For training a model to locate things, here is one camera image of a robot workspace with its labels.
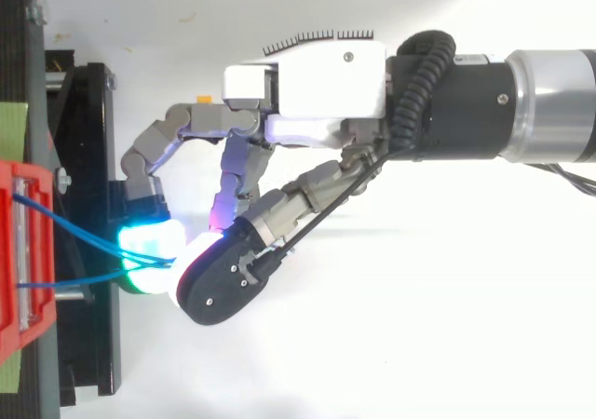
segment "silver rod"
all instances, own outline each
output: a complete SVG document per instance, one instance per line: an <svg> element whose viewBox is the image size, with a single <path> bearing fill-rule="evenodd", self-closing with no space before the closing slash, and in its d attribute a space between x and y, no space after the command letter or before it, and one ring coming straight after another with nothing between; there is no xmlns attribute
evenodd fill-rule
<svg viewBox="0 0 596 419"><path fill-rule="evenodd" d="M46 73L46 91L60 91L66 73Z"/></svg>
<svg viewBox="0 0 596 419"><path fill-rule="evenodd" d="M84 300L85 295L77 287L58 287L55 291L56 301L79 301Z"/></svg>

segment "coiled black cable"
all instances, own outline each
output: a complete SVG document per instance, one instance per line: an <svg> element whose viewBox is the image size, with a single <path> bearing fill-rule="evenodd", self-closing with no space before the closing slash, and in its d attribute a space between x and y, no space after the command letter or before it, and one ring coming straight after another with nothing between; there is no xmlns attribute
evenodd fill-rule
<svg viewBox="0 0 596 419"><path fill-rule="evenodd" d="M390 126L390 148L398 151L414 148L418 125L434 89L455 56L455 41L443 31L425 31L406 40L399 55L425 55L416 74L400 95Z"/></svg>

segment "robotic finger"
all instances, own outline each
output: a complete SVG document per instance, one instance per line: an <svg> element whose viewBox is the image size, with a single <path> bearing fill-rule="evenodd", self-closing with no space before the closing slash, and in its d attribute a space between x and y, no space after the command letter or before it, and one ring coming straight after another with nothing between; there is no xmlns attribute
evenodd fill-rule
<svg viewBox="0 0 596 419"><path fill-rule="evenodd" d="M371 147L346 148L341 162L323 163L262 196L221 239L185 265L176 293L180 307L202 325L232 317L281 265L286 247L276 247L278 241L291 234L300 219L321 213L346 190L362 194L378 173L370 172L378 153Z"/></svg>

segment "gray joint link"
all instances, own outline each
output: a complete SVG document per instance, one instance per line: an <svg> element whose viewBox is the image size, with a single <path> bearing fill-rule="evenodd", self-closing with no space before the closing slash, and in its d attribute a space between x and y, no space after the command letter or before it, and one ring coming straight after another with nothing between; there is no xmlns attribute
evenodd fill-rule
<svg viewBox="0 0 596 419"><path fill-rule="evenodd" d="M165 121L156 121L139 135L132 148L147 161L147 173L154 171L180 147L180 132L189 123L190 114L182 108L176 108L168 112Z"/></svg>
<svg viewBox="0 0 596 419"><path fill-rule="evenodd" d="M259 180L263 176L273 148L248 142L232 135L222 155L221 190L210 212L210 229L224 230L234 219L259 199Z"/></svg>
<svg viewBox="0 0 596 419"><path fill-rule="evenodd" d="M185 110L190 125L182 135L198 138L226 138L234 132L250 136L259 130L260 115L257 109L233 111L225 104L176 104L168 114Z"/></svg>
<svg viewBox="0 0 596 419"><path fill-rule="evenodd" d="M282 190L269 191L242 217L251 222L268 247L288 235L306 215L327 208L364 169L362 161L356 161L349 169L342 169L337 161L323 163ZM363 183L354 195L362 194L366 184Z"/></svg>
<svg viewBox="0 0 596 419"><path fill-rule="evenodd" d="M352 184L364 167L361 161L355 161L351 167L343 169L337 161L328 161L302 174L295 182L286 185L284 191L305 195L314 212L321 212ZM358 196L366 190L363 183L353 195Z"/></svg>
<svg viewBox="0 0 596 419"><path fill-rule="evenodd" d="M137 200L149 196L163 196L164 190L158 177L147 175L145 159L129 150L122 157L122 170L127 175L124 189L127 200Z"/></svg>
<svg viewBox="0 0 596 419"><path fill-rule="evenodd" d="M242 217L252 223L265 246L269 247L291 233L298 226L298 221L311 212L302 194L288 195L274 189L261 197Z"/></svg>

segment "silver metal cylinder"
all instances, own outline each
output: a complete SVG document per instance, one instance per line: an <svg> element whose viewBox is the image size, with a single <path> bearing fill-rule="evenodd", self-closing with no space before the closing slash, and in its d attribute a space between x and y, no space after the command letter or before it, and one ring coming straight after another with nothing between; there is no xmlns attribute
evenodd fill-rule
<svg viewBox="0 0 596 419"><path fill-rule="evenodd" d="M55 291L56 301L80 301L85 294L77 287L60 287Z"/></svg>
<svg viewBox="0 0 596 419"><path fill-rule="evenodd" d="M507 58L517 89L507 147L510 162L577 160L596 118L596 82L582 51L515 51Z"/></svg>
<svg viewBox="0 0 596 419"><path fill-rule="evenodd" d="M46 91L60 91L66 73L46 73Z"/></svg>

